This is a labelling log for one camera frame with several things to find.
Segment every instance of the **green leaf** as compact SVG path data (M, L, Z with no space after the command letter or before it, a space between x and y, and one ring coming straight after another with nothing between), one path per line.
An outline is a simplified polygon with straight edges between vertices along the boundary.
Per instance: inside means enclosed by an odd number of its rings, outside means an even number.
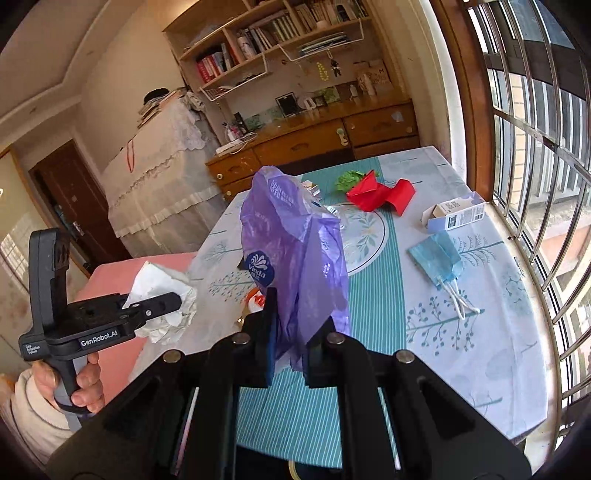
M365 177L365 173L361 173L360 171L346 171L336 180L335 188L340 192L346 193L355 187L363 177Z

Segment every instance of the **red folded paper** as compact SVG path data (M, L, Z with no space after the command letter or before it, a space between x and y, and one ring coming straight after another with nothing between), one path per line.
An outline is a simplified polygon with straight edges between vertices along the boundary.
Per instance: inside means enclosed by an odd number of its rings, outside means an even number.
M375 172L370 171L361 181L347 193L348 200L364 212L372 212L385 202L392 204L399 215L406 210L413 198L415 189L406 179L400 179L394 187L378 183Z

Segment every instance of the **teal striped pattern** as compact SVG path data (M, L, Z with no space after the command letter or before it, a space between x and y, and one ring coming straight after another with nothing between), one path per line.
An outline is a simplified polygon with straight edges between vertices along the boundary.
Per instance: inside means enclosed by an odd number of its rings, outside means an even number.
M375 170L383 179L376 157L325 168L304 175L320 187L325 205L346 201L335 190L336 179L348 170ZM405 348L404 293L400 256L389 207L381 213L389 229L380 256L349 278L351 334L368 349L392 354ZM339 415L336 389L310 390L299 372L283 370L267 390L241 389L238 443L267 455L309 465L339 468Z

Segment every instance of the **human hand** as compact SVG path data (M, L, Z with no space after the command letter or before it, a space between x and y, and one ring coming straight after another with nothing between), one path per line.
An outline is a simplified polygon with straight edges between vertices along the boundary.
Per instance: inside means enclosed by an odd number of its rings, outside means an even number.
M77 407L88 408L91 413L98 413L105 406L103 384L100 381L99 354L90 353L87 358L88 364L76 377L80 390L72 394L72 403ZM33 378L43 398L59 410L53 396L60 383L59 374L47 363L37 361L33 362Z

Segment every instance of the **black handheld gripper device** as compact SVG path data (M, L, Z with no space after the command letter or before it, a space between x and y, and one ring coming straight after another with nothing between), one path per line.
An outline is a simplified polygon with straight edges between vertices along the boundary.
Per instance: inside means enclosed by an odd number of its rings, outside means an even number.
M57 228L33 232L29 241L29 295L33 327L19 338L23 360L43 360L61 378L55 399L72 431L91 413L72 404L80 387L76 375L86 355L126 342L147 320L181 306L176 293L139 301L123 309L127 295L112 294L68 304L66 271L70 266L70 236Z

